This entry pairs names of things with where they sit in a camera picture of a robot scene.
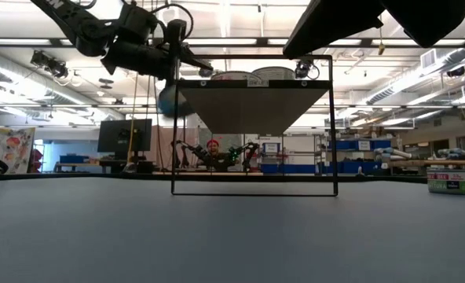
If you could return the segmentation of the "black computer monitor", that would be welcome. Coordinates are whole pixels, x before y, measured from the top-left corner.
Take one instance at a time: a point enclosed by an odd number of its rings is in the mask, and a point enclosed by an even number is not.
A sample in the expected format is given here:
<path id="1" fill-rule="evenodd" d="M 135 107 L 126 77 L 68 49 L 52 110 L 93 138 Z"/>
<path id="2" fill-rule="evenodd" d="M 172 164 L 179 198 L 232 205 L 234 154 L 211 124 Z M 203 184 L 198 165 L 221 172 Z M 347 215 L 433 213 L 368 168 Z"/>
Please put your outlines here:
<path id="1" fill-rule="evenodd" d="M 99 153 L 150 151 L 151 139 L 151 119 L 102 121 L 97 151 Z"/>

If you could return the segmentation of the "black overhead frame beam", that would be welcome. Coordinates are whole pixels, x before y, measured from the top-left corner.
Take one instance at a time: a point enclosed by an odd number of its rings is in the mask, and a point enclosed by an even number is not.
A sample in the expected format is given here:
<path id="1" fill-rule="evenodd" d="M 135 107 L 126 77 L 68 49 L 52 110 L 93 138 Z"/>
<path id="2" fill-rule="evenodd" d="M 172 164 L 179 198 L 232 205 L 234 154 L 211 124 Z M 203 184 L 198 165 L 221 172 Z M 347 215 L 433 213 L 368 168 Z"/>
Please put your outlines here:
<path id="1" fill-rule="evenodd" d="M 283 47 L 287 43 L 286 38 L 190 38 L 186 39 L 192 47 L 249 47 L 249 48 L 277 48 Z M 380 44 L 386 48 L 419 48 L 412 40 L 406 38 L 346 38 L 339 39 L 326 45 L 328 48 L 375 48 Z M 73 44 L 68 39 L 62 38 L 0 38 L 2 47 L 68 47 L 72 48 Z M 465 48 L 465 39 L 441 39 L 434 44 L 435 48 Z"/>

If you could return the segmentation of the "long wooden bench top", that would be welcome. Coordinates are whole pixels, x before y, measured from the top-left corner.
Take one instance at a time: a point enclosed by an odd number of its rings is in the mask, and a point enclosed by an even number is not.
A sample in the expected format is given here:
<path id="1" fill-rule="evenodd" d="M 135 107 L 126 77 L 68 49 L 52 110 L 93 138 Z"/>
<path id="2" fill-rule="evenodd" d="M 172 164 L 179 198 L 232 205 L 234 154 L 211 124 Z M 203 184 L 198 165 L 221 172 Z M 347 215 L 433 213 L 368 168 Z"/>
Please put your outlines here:
<path id="1" fill-rule="evenodd" d="M 465 160 L 394 160 L 387 163 L 389 167 L 465 166 Z"/>

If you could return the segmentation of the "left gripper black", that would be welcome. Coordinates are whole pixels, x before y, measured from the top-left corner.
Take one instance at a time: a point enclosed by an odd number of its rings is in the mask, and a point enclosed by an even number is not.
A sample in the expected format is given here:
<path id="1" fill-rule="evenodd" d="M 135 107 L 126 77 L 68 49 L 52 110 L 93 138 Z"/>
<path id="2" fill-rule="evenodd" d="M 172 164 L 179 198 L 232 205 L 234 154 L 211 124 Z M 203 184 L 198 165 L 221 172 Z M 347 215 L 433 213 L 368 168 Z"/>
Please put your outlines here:
<path id="1" fill-rule="evenodd" d="M 124 68 L 140 75 L 166 79 L 166 85 L 172 86 L 178 77 L 179 60 L 197 68 L 214 70 L 209 62 L 195 57 L 187 43 L 182 43 L 187 28 L 184 20 L 176 19 L 168 23 L 168 52 L 148 44 L 159 26 L 157 17 L 148 10 L 135 4 L 124 4 L 113 25 L 114 39 L 101 58 L 101 63 L 111 75 L 117 68 Z"/>

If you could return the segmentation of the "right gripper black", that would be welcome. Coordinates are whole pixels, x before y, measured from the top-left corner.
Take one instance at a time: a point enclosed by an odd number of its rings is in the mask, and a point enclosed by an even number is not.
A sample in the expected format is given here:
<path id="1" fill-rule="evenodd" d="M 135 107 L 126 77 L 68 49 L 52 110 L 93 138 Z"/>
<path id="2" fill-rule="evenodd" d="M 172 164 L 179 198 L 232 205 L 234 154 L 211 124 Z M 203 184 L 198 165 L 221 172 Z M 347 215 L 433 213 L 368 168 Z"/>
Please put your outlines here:
<path id="1" fill-rule="evenodd" d="M 443 39 L 465 18 L 465 0 L 311 0 L 283 55 L 295 59 L 369 28 L 380 28 L 384 8 L 423 48 Z"/>

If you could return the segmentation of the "blue flat box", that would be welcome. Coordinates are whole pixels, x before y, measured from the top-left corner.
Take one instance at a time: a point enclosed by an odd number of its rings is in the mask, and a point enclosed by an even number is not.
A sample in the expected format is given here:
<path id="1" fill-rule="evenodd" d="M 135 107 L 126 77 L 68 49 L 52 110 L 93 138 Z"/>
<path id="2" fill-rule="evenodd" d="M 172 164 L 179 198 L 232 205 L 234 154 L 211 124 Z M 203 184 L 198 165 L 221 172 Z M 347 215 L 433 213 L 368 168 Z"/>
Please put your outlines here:
<path id="1" fill-rule="evenodd" d="M 60 156 L 61 164 L 87 164 L 90 162 L 88 156 L 64 155 Z"/>

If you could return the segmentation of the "black ceiling spotlight cluster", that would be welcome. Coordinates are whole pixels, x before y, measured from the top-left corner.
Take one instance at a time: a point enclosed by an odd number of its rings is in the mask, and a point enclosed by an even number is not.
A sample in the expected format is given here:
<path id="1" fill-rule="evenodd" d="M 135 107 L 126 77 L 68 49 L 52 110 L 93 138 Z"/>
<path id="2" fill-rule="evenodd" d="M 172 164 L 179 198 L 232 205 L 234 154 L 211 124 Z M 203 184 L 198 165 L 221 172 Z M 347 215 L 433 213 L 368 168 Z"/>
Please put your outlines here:
<path id="1" fill-rule="evenodd" d="M 59 61 L 54 57 L 35 50 L 31 57 L 31 64 L 37 68 L 42 68 L 55 78 L 63 79 L 68 76 L 68 69 L 64 61 Z"/>

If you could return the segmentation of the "person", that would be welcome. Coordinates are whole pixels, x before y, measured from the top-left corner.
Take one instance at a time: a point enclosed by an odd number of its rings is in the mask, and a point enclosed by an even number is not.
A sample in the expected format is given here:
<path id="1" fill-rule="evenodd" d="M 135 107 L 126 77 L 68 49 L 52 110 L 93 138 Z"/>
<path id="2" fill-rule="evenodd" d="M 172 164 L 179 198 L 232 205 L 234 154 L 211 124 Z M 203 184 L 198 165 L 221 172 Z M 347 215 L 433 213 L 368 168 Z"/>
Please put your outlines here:
<path id="1" fill-rule="evenodd" d="M 220 151 L 220 144 L 217 140 L 211 139 L 207 142 L 208 158 L 203 161 L 208 169 L 227 172 L 227 170 L 239 163 L 238 159 L 233 159 L 229 153 Z"/>

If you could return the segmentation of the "white air vent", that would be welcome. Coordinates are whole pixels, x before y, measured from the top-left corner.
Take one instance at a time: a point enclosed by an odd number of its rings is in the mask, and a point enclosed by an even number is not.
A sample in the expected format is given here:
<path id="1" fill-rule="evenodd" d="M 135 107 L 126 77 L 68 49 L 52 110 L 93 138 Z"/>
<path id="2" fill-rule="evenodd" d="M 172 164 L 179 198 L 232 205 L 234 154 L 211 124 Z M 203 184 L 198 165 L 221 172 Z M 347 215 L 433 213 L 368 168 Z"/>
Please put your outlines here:
<path id="1" fill-rule="evenodd" d="M 437 50 L 431 49 L 420 55 L 420 64 L 422 69 L 432 68 L 437 65 Z"/>

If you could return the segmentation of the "colourful painted poster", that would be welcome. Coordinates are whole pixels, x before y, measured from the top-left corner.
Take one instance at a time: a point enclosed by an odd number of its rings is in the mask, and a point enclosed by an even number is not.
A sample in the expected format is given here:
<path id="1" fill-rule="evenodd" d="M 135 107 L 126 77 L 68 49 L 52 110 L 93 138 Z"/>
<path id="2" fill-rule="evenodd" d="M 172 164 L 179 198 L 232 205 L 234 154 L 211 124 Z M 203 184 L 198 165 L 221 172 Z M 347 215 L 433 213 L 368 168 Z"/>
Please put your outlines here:
<path id="1" fill-rule="evenodd" d="M 9 175 L 26 174 L 31 162 L 35 128 L 0 127 L 0 160 Z"/>

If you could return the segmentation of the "black table frame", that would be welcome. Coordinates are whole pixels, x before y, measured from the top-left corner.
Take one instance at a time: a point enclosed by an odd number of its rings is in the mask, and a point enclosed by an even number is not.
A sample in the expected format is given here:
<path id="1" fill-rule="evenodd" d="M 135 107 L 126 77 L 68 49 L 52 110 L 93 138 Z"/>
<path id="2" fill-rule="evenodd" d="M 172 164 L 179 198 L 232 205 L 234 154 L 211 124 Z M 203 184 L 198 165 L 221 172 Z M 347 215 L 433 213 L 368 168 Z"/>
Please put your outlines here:
<path id="1" fill-rule="evenodd" d="M 0 175 L 0 181 L 25 179 L 73 179 L 73 178 L 104 178 L 104 179 L 133 179 L 147 181 L 171 181 L 172 175 L 149 174 L 87 174 L 87 173 L 56 173 L 56 174 L 25 174 Z M 315 175 L 176 175 L 176 181 L 193 182 L 330 182 L 332 176 Z M 338 176 L 337 182 L 405 182 L 427 184 L 426 177 L 419 176 Z"/>

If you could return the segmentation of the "wooden block platform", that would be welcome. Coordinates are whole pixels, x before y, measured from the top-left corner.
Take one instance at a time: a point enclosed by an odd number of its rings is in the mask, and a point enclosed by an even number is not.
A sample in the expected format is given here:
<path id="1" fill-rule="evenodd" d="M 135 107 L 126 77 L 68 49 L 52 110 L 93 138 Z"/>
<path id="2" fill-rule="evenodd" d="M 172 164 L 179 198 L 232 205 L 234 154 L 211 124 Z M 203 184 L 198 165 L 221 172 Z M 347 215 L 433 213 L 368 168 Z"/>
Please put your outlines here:
<path id="1" fill-rule="evenodd" d="M 328 94 L 332 153 L 330 197 L 339 195 L 333 58 L 307 55 L 304 60 L 325 60 L 327 80 L 180 80 L 174 81 L 174 122 L 182 95 L 213 134 L 257 134 L 284 137 L 284 132 L 324 94 Z"/>

